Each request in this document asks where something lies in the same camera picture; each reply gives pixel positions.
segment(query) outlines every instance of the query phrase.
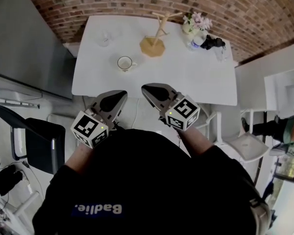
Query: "black chair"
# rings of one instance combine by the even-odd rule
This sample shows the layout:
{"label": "black chair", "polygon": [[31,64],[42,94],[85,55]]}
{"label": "black chair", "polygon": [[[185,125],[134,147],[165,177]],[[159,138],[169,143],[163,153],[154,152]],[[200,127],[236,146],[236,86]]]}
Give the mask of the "black chair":
{"label": "black chair", "polygon": [[[64,164],[65,128],[47,121],[24,119],[0,105],[0,118],[11,126],[12,157],[18,161],[27,158],[28,164],[47,173],[55,174]],[[26,156],[15,152],[14,129],[25,129]]]}

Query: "white mug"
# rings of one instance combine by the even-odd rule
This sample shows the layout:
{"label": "white mug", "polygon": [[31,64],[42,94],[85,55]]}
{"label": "white mug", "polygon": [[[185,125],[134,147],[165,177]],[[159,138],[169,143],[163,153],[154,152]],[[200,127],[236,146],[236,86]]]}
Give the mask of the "white mug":
{"label": "white mug", "polygon": [[118,59],[118,67],[123,72],[129,71],[132,67],[135,66],[137,66],[137,64],[127,56],[123,56]]}

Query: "white table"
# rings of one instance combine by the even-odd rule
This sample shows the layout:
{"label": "white table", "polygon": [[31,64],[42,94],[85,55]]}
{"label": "white table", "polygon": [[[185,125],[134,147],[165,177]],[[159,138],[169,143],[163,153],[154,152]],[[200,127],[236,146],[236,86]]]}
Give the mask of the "white table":
{"label": "white table", "polygon": [[[165,83],[188,94],[198,103],[237,104],[236,78],[230,43],[226,61],[218,62],[214,51],[189,51],[181,25],[167,22],[162,37],[166,50],[161,57],[142,54],[139,43],[155,35],[156,19],[130,16],[91,16],[88,19],[74,72],[72,93],[97,96],[111,90],[126,90],[129,97],[142,97],[141,86]],[[113,34],[107,47],[100,47],[96,35],[102,29]],[[131,71],[118,70],[117,60],[129,56],[139,65]]]}

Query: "black shirt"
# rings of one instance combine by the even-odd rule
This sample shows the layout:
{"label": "black shirt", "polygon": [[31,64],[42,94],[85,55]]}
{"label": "black shirt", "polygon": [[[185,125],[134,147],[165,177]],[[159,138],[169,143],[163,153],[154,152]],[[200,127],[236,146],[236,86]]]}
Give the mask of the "black shirt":
{"label": "black shirt", "polygon": [[81,176],[55,174],[33,218],[37,235],[255,234],[243,167],[213,146],[190,158],[154,132],[126,130],[94,150]]}

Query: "mug rim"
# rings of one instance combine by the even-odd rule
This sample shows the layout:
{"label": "mug rim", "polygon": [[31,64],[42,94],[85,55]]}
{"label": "mug rim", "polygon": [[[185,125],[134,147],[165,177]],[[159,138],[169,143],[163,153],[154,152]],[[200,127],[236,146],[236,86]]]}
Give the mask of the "mug rim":
{"label": "mug rim", "polygon": [[[126,68],[126,69],[123,69],[123,68],[121,68],[121,67],[119,66],[119,60],[120,60],[121,58],[123,58],[123,57],[127,57],[127,58],[129,58],[129,60],[131,60],[131,65],[130,65],[128,68]],[[132,61],[132,59],[131,59],[130,57],[128,57],[128,56],[122,56],[122,57],[120,57],[120,58],[118,59],[117,64],[118,64],[118,67],[119,67],[121,70],[125,71],[125,70],[128,70],[129,68],[132,67],[133,61]]]}

